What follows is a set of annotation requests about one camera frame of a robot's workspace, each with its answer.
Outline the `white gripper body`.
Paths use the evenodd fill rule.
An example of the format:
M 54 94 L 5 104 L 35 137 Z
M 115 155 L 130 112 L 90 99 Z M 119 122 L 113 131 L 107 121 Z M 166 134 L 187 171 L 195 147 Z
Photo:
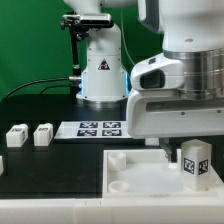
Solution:
M 126 121 L 136 139 L 223 135 L 224 98 L 182 100 L 175 90 L 132 90 Z

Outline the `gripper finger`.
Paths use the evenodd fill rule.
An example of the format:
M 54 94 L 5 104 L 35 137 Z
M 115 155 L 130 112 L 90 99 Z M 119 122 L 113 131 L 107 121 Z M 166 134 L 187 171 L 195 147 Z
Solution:
M 167 157 L 170 158 L 172 156 L 172 148 L 169 145 L 169 141 L 166 138 L 160 138 L 159 145 L 166 152 Z

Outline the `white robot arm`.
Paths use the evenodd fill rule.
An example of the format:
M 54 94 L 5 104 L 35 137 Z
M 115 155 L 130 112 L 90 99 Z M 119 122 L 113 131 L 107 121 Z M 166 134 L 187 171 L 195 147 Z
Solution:
M 125 100 L 135 139 L 224 134 L 224 0 L 64 0 L 67 26 L 88 37 L 78 99 L 94 106 Z M 121 31 L 110 8 L 134 6 L 163 37 L 161 53 L 126 72 Z

